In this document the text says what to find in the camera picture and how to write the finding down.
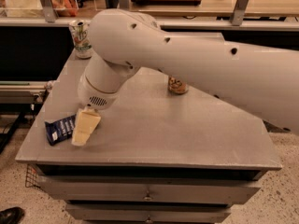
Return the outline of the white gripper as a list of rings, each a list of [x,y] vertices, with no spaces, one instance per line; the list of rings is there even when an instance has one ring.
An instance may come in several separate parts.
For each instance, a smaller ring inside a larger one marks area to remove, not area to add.
[[[123,84],[137,73],[131,65],[114,64],[94,54],[89,60],[78,83],[78,98],[83,105],[75,118],[75,128],[71,143],[84,146],[101,120],[94,110],[109,108],[118,98]]]

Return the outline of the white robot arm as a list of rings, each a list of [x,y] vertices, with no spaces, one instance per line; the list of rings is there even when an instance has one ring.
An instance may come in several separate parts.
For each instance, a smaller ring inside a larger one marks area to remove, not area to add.
[[[116,8],[93,17],[88,38],[93,56],[78,83],[84,105],[109,108],[147,67],[299,134],[298,51],[176,35],[150,15]]]

